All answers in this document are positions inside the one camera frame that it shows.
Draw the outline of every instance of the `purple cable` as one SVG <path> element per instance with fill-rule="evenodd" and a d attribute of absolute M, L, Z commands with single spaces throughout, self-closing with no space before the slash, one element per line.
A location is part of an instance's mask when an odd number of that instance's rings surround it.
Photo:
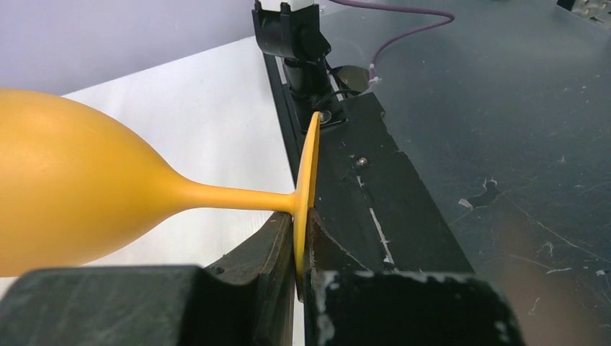
<path fill-rule="evenodd" d="M 431 14 L 434 16 L 441 16 L 441 17 L 447 18 L 446 20 L 443 20 L 438 23 L 433 23 L 433 24 L 422 26 L 422 27 L 416 27 L 412 30 L 409 30 L 408 32 L 397 35 L 391 38 L 390 40 L 386 41 L 386 43 L 384 43 L 381 47 L 378 48 L 377 51 L 375 51 L 375 54 L 373 54 L 373 58 L 371 58 L 371 66 L 369 67 L 370 84 L 373 83 L 374 81 L 377 81 L 377 76 L 375 75 L 375 62 L 378 60 L 378 56 L 380 55 L 380 53 L 382 53 L 382 50 L 386 49 L 386 47 L 388 47 L 389 45 L 392 45 L 393 43 L 397 42 L 398 40 L 400 40 L 403 37 L 415 34 L 417 32 L 432 29 L 434 27 L 440 27 L 442 25 L 450 24 L 451 22 L 454 21 L 454 18 L 455 18 L 454 14 L 446 12 L 446 11 L 440 11 L 437 9 L 420 9 L 417 7 L 370 4 L 370 3 L 353 1 L 353 0 L 329 0 L 329 1 L 334 2 L 335 4 L 340 4 L 344 6 L 350 6 L 350 7 L 358 7 L 361 9 L 379 9 L 381 11 L 390 11 L 390 12 Z"/>

